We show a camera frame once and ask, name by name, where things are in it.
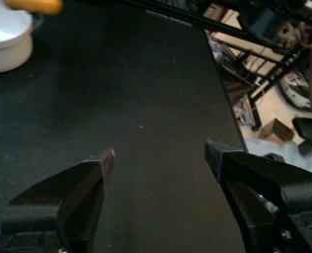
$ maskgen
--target orange object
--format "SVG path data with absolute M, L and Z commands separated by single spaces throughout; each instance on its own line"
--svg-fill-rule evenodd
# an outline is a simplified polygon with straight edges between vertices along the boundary
M 3 0 L 14 10 L 57 15 L 62 10 L 62 0 Z

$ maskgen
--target white bowl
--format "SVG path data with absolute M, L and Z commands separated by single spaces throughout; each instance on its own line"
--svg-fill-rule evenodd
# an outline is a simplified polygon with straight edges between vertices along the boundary
M 33 16 L 10 10 L 0 0 L 0 72 L 19 67 L 33 53 Z

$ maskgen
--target brown box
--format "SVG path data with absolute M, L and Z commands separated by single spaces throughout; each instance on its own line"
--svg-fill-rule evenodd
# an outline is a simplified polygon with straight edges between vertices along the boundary
M 260 139 L 270 140 L 283 144 L 292 140 L 295 131 L 279 119 L 274 119 L 266 126 L 261 128 Z

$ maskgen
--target black table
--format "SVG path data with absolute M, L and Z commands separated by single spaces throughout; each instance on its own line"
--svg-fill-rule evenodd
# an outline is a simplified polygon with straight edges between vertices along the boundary
M 65 1 L 29 62 L 0 74 L 0 210 L 114 146 L 94 252 L 244 252 L 208 137 L 244 148 L 204 31 Z

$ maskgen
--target chair leg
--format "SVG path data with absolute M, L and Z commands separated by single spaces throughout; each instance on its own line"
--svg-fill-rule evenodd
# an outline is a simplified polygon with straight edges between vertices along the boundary
M 304 142 L 299 145 L 299 152 L 303 156 L 312 152 L 312 141 L 304 140 Z

